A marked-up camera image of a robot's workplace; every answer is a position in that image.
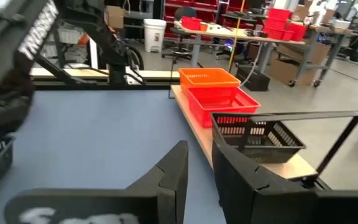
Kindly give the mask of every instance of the workbench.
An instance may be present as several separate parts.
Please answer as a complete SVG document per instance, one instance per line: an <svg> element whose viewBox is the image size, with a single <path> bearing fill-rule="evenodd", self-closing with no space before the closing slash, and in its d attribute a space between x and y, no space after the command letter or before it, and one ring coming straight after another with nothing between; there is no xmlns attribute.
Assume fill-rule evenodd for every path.
<svg viewBox="0 0 358 224"><path fill-rule="evenodd" d="M195 117L190 112L188 100L182 93L180 85L173 85L172 92L175 99L185 116L191 130L193 131L201 149L207 158L209 165L212 164L212 129L202 128L196 121ZM303 177L317 175L317 172L309 165L299 154L295 154L289 161L284 164L263 164L268 170L280 175L286 179L301 179Z"/></svg>
<svg viewBox="0 0 358 224"><path fill-rule="evenodd" d="M236 36L236 28L233 28L232 31L227 30L225 28L222 28L222 30L226 30L225 32L208 32L208 31L200 31L200 30L190 30L187 28L184 28L180 22L175 21L175 26L177 26L179 29L182 29L188 34L194 34L196 36L193 52L191 54L191 66L197 67L198 62L198 56L200 54L200 45L201 43L201 36L210 36L210 37L219 37L219 38L225 38L225 39L234 39ZM267 45L264 47L263 51L261 52L261 55L259 57L259 66L257 67L257 70L261 73L264 73L267 63L269 61L270 55L272 54L273 45L272 43L286 43L290 45L304 45L304 42L301 41L286 41L286 40L276 40L266 37L251 37L244 33L244 29L239 29L237 31L237 39L238 40L253 40L253 41L259 41L259 42L265 42Z"/></svg>
<svg viewBox="0 0 358 224"><path fill-rule="evenodd" d="M313 33L312 33L311 37L309 38L309 41L306 45L297 46L297 45L293 45L293 44L290 45L290 44L282 43L286 47L304 52L302 60L293 58L290 55L280 54L284 57L290 58L290 59L295 60L299 63L298 71L296 73L296 78L288 83L288 86L290 86L290 87L294 87L296 85L297 80L299 80L301 78L301 76L304 74L304 71L306 69L321 69L319 78L317 80L315 80L313 83L314 87L320 86L321 82L323 81L324 77L327 74L327 71L329 70L329 68L331 67L331 64L334 61L335 56L338 54L339 50L341 49L341 45L342 45L342 41L344 40L344 37L357 35L349 29L339 29L339 28L332 29L330 27L325 27L325 26L311 25L311 26L309 26L309 29L312 30ZM329 57L324 65L308 63L308 61L311 57L311 53L314 48L314 45L317 43L318 37L320 36L321 33L337 35L336 43L334 44L334 47L331 49L331 51L329 53Z"/></svg>

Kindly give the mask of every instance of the red storage container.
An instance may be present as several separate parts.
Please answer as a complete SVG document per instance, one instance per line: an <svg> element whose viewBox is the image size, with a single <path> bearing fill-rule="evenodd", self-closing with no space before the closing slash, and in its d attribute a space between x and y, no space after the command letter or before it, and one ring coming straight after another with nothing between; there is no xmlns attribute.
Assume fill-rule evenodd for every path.
<svg viewBox="0 0 358 224"><path fill-rule="evenodd" d="M286 23L287 23L287 21L281 21L278 19L267 18L265 21L265 26L272 27L272 28L278 29L278 30L284 30Z"/></svg>
<svg viewBox="0 0 358 224"><path fill-rule="evenodd" d="M180 88L188 96L189 88L238 87L240 80L223 68L179 68Z"/></svg>
<svg viewBox="0 0 358 224"><path fill-rule="evenodd" d="M177 7L174 6L165 6L164 10L164 20L167 22L173 22L175 20L175 11Z"/></svg>
<svg viewBox="0 0 358 224"><path fill-rule="evenodd" d="M193 6L194 0L165 0L166 4L176 4L179 6Z"/></svg>
<svg viewBox="0 0 358 224"><path fill-rule="evenodd" d="M290 17L291 11L286 9L271 8L268 10L267 17L271 19L278 19L281 21L287 21Z"/></svg>
<svg viewBox="0 0 358 224"><path fill-rule="evenodd" d="M292 38L292 35L293 35L293 31L290 31L290 30L286 30L283 32L283 36L282 36L282 40L291 40Z"/></svg>
<svg viewBox="0 0 358 224"><path fill-rule="evenodd" d="M189 109L203 128L212 127L211 113L255 113L260 104L238 87L190 88Z"/></svg>
<svg viewBox="0 0 358 224"><path fill-rule="evenodd" d="M217 3L217 0L195 0L194 7L199 7L202 9L217 9Z"/></svg>
<svg viewBox="0 0 358 224"><path fill-rule="evenodd" d="M268 38L281 40L284 30L276 30L274 28L265 27L264 32L267 34Z"/></svg>
<svg viewBox="0 0 358 224"><path fill-rule="evenodd" d="M183 16L181 18L181 25L187 29L200 30L201 21L202 21L201 19L197 19L194 17L190 18L190 17Z"/></svg>
<svg viewBox="0 0 358 224"><path fill-rule="evenodd" d="M197 18L204 22L215 22L215 12L196 10Z"/></svg>
<svg viewBox="0 0 358 224"><path fill-rule="evenodd" d="M302 41L303 36L305 35L307 27L299 24L289 23L287 24L287 30L293 31L291 40Z"/></svg>

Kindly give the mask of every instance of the office chair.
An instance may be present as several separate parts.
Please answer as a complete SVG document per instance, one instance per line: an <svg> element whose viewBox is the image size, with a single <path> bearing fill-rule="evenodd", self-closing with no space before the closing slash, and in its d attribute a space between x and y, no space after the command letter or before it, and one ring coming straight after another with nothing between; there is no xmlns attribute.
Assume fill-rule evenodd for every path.
<svg viewBox="0 0 358 224"><path fill-rule="evenodd" d="M183 17L196 17L196 10L192 7L180 7L175 11L175 20L180 21ZM185 33L183 30L178 29L176 27L170 28L171 32L179 36L179 44L176 47L170 49L170 53L162 53L161 57L165 58L165 56L173 57L173 63L177 63L179 58L191 60L191 52L189 49L184 47L183 39L189 39L190 34Z"/></svg>

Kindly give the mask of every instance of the wooden platform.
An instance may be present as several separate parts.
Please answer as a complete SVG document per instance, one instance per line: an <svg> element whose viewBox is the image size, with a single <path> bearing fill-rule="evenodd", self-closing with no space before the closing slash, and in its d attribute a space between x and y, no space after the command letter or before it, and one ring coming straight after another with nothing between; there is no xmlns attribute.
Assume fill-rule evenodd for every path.
<svg viewBox="0 0 358 224"><path fill-rule="evenodd" d="M67 73L74 77L80 77L80 78L107 78L108 76L93 70L84 70L84 69L65 69ZM48 72L44 68L33 68L30 72L30 74L33 77L37 78L48 78L52 77L53 75ZM171 72L170 71L139 71L139 75L142 75L144 78L170 78ZM178 72L172 73L173 78L179 78Z"/></svg>
<svg viewBox="0 0 358 224"><path fill-rule="evenodd" d="M202 128L194 116L190 113L187 98L181 91L180 85L173 85L172 92L181 108L183 115L189 123L191 129L200 144L204 155L206 156L210 166L212 167L212 130L211 128ZM284 164L262 164L268 170L286 178L294 179L315 175L317 172L299 155L295 154L288 162Z"/></svg>

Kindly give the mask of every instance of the red basket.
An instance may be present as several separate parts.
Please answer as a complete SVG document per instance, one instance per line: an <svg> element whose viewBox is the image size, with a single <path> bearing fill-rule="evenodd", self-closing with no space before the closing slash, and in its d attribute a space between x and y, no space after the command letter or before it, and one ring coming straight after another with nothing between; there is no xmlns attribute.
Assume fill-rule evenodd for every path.
<svg viewBox="0 0 358 224"><path fill-rule="evenodd" d="M255 113L260 104L238 87L190 88L189 109L203 128L212 127L211 113Z"/></svg>
<svg viewBox="0 0 358 224"><path fill-rule="evenodd" d="M283 32L283 36L281 37L282 40L291 40L293 35L293 31L286 30Z"/></svg>
<svg viewBox="0 0 358 224"><path fill-rule="evenodd" d="M201 19L197 19L194 17L183 16L181 18L181 25L187 29L200 30L201 29L201 21L202 21Z"/></svg>
<svg viewBox="0 0 358 224"><path fill-rule="evenodd" d="M179 68L180 88L188 96L189 88L238 87L240 80L223 68Z"/></svg>
<svg viewBox="0 0 358 224"><path fill-rule="evenodd" d="M265 21L265 27L274 27L274 29L284 30L287 21L281 21L278 19L267 18Z"/></svg>
<svg viewBox="0 0 358 224"><path fill-rule="evenodd" d="M276 30L274 28L265 27L264 32L267 34L268 38L281 40L284 30Z"/></svg>
<svg viewBox="0 0 358 224"><path fill-rule="evenodd" d="M291 37L291 40L294 41L301 41L303 36L305 35L307 27L303 25L298 24L287 24L287 30L293 31L293 35Z"/></svg>
<svg viewBox="0 0 358 224"><path fill-rule="evenodd" d="M290 17L291 11L286 9L271 8L268 10L267 17L271 19L278 19L281 21L287 21Z"/></svg>

